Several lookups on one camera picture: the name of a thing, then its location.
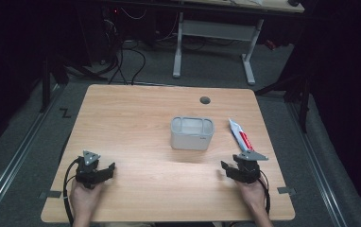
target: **wrist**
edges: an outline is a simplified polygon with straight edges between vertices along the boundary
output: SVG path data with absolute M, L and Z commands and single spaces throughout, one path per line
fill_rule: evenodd
M 266 207 L 264 205 L 264 202 L 262 201 L 252 201 L 252 202 L 246 202 L 246 205 L 248 206 L 249 210 L 253 213 L 261 213 L 266 212 Z
M 89 227 L 91 219 L 92 218 L 88 215 L 76 215 L 73 227 Z
M 272 222 L 263 205 L 249 206 L 254 222 L 258 227 L 272 227 Z

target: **dark background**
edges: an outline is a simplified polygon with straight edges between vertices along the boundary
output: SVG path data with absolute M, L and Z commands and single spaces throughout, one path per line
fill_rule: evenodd
M 330 20 L 305 26 L 268 20 L 259 44 L 271 40 L 276 45 L 296 45 L 280 80 L 308 77 L 330 139 L 361 195 L 361 1 L 302 3 L 306 15 Z M 143 12 L 128 10 L 133 15 Z M 148 10 L 138 23 L 120 15 L 113 19 L 124 36 L 154 45 L 155 30 L 166 34 L 171 27 L 163 18 L 174 17 L 174 12 Z M 107 59 L 100 21 L 99 7 L 84 10 L 71 4 L 36 7 L 27 1 L 0 1 L 0 134 L 42 77 L 48 53 L 59 52 L 81 65 Z

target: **black cable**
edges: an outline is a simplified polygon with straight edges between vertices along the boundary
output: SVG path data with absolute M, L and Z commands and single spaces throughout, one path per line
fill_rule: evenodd
M 260 172 L 266 178 L 266 185 L 260 179 L 258 179 L 258 182 L 264 188 L 264 193 L 266 194 L 266 213 L 269 214 L 269 209 L 271 208 L 271 201 L 270 201 L 270 196 L 269 196 L 269 182 L 268 182 L 268 178 L 266 177 L 266 174 L 261 170 L 260 170 Z
M 120 53 L 121 53 L 121 61 L 120 61 L 119 65 L 118 65 L 118 68 L 116 69 L 116 71 L 112 74 L 112 77 L 110 78 L 110 81 L 108 82 L 108 84 L 111 84 L 111 83 L 112 83 L 112 80 L 115 78 L 116 74 L 121 71 L 122 62 L 124 61 L 123 43 L 122 43 L 121 46 L 120 46 Z M 124 79 L 124 84 L 127 85 L 128 83 L 127 83 L 127 81 L 125 80 L 125 78 L 123 77 L 123 75 L 122 75 L 122 78 Z
M 124 11 L 125 14 L 127 14 L 127 16 L 133 20 L 140 20 L 140 19 L 144 18 L 146 16 L 146 12 L 147 12 L 147 9 L 145 9 L 145 11 L 143 12 L 143 15 L 141 15 L 139 17 L 134 17 L 134 16 L 129 15 L 123 8 L 121 8 L 121 10 Z
M 174 38 L 177 38 L 177 36 L 169 37 L 169 38 L 167 38 L 165 40 L 156 41 L 155 44 L 157 44 L 159 46 L 164 46 L 164 47 L 171 47 L 171 46 L 174 46 L 174 45 L 177 44 L 177 41 L 170 42 Z
M 193 42 L 194 39 L 192 39 L 192 38 L 185 39 L 185 40 L 187 40 L 187 41 L 192 41 L 192 43 L 202 43 L 201 46 L 199 46 L 199 47 L 197 47 L 197 48 L 188 48 L 188 47 L 186 47 L 186 46 L 183 44 L 182 47 L 183 47 L 184 49 L 188 49 L 188 50 L 200 50 L 200 49 L 201 49 L 202 47 L 204 47 L 205 44 L 206 44 L 206 39 L 205 39 L 205 38 L 202 38 L 202 41 L 201 41 L 201 42 Z
M 146 65 L 146 57 L 144 54 L 142 54 L 142 52 L 134 50 L 134 49 L 125 49 L 125 50 L 129 50 L 129 51 L 133 51 L 136 52 L 138 54 L 140 54 L 143 57 L 143 65 L 140 67 L 140 69 L 133 75 L 132 79 L 131 79 L 131 85 L 134 85 L 134 80 L 136 79 L 136 76 L 142 71 L 142 69 L 145 67 Z
M 219 42 L 214 42 L 212 41 L 213 39 L 207 39 L 206 42 L 208 44 L 214 44 L 214 45 L 220 45 L 220 46 L 228 46 L 228 45 L 233 45 L 233 44 L 239 44 L 241 43 L 241 41 L 237 41 L 237 40 L 231 40 L 231 41 L 228 41 L 226 44 L 222 44 L 222 43 L 219 43 Z
M 175 27 L 177 27 L 179 16 L 180 16 L 180 14 L 177 12 L 177 14 L 175 15 L 174 25 L 172 26 L 171 31 L 169 31 L 169 34 L 168 34 L 168 35 L 164 36 L 164 37 L 161 38 L 161 39 L 156 40 L 156 41 L 155 41 L 156 44 L 157 44 L 159 41 L 165 41 L 165 40 L 172 39 L 172 38 L 178 36 L 178 35 L 172 35 L 172 33 L 174 32 Z
M 76 176 L 72 176 L 68 181 L 66 181 L 66 184 L 68 184 L 72 179 L 74 179 Z
M 69 223 L 71 226 L 74 224 L 74 217 L 72 216 L 71 206 L 69 205 L 68 191 L 66 190 L 66 186 L 68 184 L 69 171 L 71 170 L 72 166 L 76 163 L 79 163 L 79 158 L 74 160 L 74 162 L 72 162 L 71 165 L 69 165 L 68 169 L 66 170 L 65 178 L 63 179 L 63 189 L 62 189 L 63 204 L 65 205 L 66 215 L 68 216 Z
M 237 223 L 239 223 L 239 222 L 231 222 L 229 227 L 233 227 Z

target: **wooden table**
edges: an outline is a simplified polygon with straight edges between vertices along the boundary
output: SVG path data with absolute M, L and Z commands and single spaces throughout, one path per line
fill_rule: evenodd
M 202 96 L 211 103 L 200 103 Z M 206 151 L 171 148 L 170 123 L 178 115 L 214 121 L 215 133 Z M 269 180 L 270 218 L 292 219 L 289 196 L 277 191 L 285 187 L 282 172 L 255 95 L 248 89 L 90 86 L 51 190 L 62 190 L 66 169 L 87 149 L 101 155 L 101 169 L 116 162 L 94 221 L 250 220 L 234 181 L 220 164 L 235 164 L 232 155 L 240 153 L 229 118 L 269 158 L 259 165 Z M 62 198 L 46 200 L 42 220 L 68 221 Z

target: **metal rail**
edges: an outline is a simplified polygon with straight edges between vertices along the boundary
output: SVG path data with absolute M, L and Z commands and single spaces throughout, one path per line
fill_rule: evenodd
M 307 159 L 309 161 L 309 166 L 313 170 L 313 175 L 317 182 L 319 192 L 324 199 L 325 206 L 328 209 L 328 213 L 330 214 L 334 226 L 348 226 L 345 219 L 343 218 L 341 210 L 339 209 L 339 205 L 337 204 L 334 191 L 328 184 L 328 181 L 325 177 L 324 172 L 322 171 L 321 165 L 317 159 L 313 147 L 311 146 L 308 136 L 301 130 L 301 126 L 299 124 L 298 110 L 293 103 L 285 103 L 285 105 L 290 115 L 294 118 L 293 122 L 295 123 L 296 129 L 300 133 L 302 142 L 304 143 Z
M 47 117 L 51 107 L 54 105 L 55 101 L 58 97 L 62 94 L 64 89 L 63 85 L 56 86 L 53 91 L 53 98 L 50 102 L 49 106 L 45 109 L 43 113 L 39 113 L 35 122 L 30 127 L 29 131 L 27 132 L 24 140 L 22 141 L 21 145 L 16 150 L 12 160 L 9 162 L 7 168 L 5 169 L 4 173 L 0 177 L 0 202 L 4 198 L 6 192 L 9 189 L 10 184 L 13 182 L 16 174 L 18 173 L 19 169 L 22 166 L 22 163 L 25 161 L 26 156 L 30 151 L 31 144 L 35 138 L 35 135 L 38 133 L 41 125 L 43 124 L 45 118 Z

